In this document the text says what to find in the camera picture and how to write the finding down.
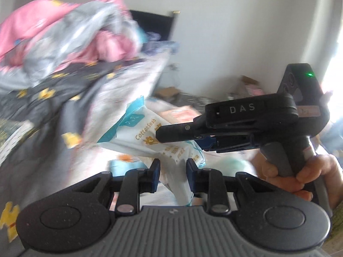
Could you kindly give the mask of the person's right hand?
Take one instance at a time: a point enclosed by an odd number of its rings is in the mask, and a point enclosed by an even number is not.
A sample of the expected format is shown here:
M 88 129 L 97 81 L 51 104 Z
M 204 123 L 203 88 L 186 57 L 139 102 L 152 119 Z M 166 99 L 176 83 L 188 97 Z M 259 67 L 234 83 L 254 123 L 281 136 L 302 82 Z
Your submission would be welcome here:
M 262 178 L 267 182 L 306 200 L 313 200 L 313 193 L 305 185 L 323 177 L 331 209 L 342 203 L 342 168 L 333 155 L 316 155 L 308 160 L 295 176 L 281 177 L 275 165 L 262 158 Z

